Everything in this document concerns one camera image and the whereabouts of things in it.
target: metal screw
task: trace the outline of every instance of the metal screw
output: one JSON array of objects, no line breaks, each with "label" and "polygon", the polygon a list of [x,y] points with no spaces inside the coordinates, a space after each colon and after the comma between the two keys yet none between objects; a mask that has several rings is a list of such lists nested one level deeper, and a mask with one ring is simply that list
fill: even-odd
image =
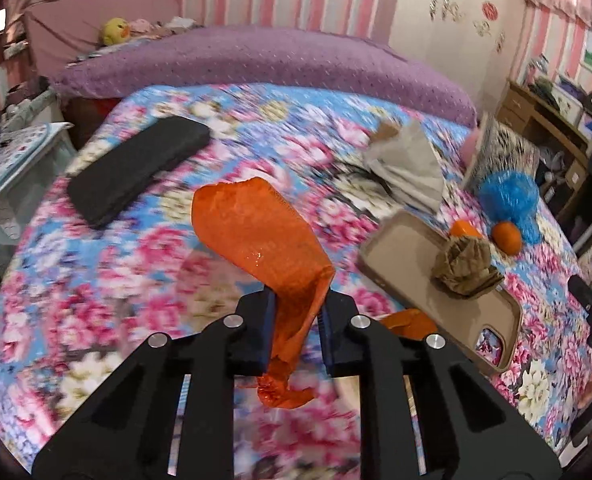
[{"label": "metal screw", "polygon": [[223,323],[227,328],[238,328],[240,325],[242,325],[243,318],[237,314],[230,314],[229,316],[225,317]]},{"label": "metal screw", "polygon": [[371,319],[369,319],[367,316],[354,316],[351,318],[350,322],[356,328],[367,328],[369,325],[371,325]]},{"label": "metal screw", "polygon": [[440,334],[429,334],[425,342],[436,350],[441,349],[445,346],[445,338]]},{"label": "metal screw", "polygon": [[157,332],[149,336],[149,339],[146,341],[149,343],[151,348],[160,348],[161,346],[165,346],[169,338],[167,334],[163,334],[162,332]]}]

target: floral bedspread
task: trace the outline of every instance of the floral bedspread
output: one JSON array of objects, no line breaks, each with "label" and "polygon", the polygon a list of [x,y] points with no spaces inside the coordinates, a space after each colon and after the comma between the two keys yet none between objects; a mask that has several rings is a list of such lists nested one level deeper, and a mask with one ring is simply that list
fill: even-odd
[{"label": "floral bedspread", "polygon": [[[268,84],[152,87],[125,99],[68,168],[69,175],[170,114],[207,123],[210,145],[170,173],[105,231],[76,214],[67,177],[48,192],[10,265],[0,292],[0,437],[30,467],[48,438],[150,333],[173,337],[201,330],[233,312],[260,284],[197,240],[189,215],[193,192],[216,181],[261,176],[311,225],[333,261],[333,288],[351,294],[361,312],[401,308],[355,267],[357,250],[399,205],[358,189],[348,176],[383,117],[422,121],[448,185],[444,204],[426,221],[447,230],[469,219],[489,225],[478,202],[458,189],[457,146],[467,130],[453,123],[355,94]],[[496,254],[505,286],[521,303],[524,324],[510,369],[494,386],[560,451],[592,355],[588,326],[567,293],[578,265],[541,206],[544,242],[517,258]],[[482,335],[480,352],[495,359],[497,342]],[[296,410],[269,410],[253,389],[235,395],[235,469],[240,478],[357,478],[360,424],[321,364],[314,326],[292,378],[316,399]]]}]

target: floral pillow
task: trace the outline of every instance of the floral pillow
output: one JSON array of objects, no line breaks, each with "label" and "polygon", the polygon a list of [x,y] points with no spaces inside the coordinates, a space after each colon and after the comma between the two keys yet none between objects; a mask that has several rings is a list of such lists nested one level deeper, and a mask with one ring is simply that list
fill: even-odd
[{"label": "floral pillow", "polygon": [[485,179],[497,171],[522,171],[531,177],[536,174],[539,151],[524,137],[487,114],[480,124],[481,134],[462,189],[478,193]]}]

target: orange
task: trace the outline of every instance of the orange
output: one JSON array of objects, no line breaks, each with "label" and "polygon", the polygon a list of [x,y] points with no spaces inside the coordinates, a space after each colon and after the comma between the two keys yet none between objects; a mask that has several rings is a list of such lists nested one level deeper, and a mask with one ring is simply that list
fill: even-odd
[{"label": "orange", "polygon": [[492,240],[508,256],[516,256],[522,250],[521,232],[511,222],[498,222],[492,228]]},{"label": "orange", "polygon": [[450,229],[450,236],[454,236],[456,238],[460,238],[461,236],[475,236],[477,238],[483,237],[483,235],[480,234],[477,229],[467,220],[455,221],[454,224],[452,224],[452,228]]}]

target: orange mesh net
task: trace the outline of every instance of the orange mesh net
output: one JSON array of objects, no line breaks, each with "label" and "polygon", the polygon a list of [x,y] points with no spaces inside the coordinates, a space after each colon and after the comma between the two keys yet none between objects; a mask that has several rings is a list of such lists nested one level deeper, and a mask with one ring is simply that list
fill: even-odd
[{"label": "orange mesh net", "polygon": [[417,308],[407,308],[380,320],[384,326],[397,336],[420,341],[429,334],[438,332],[438,327],[424,312]]},{"label": "orange mesh net", "polygon": [[197,190],[191,223],[200,241],[269,286],[277,297],[268,372],[258,379],[266,406],[297,408],[310,388],[290,390],[289,376],[333,279],[333,265],[309,225],[261,178]]}]

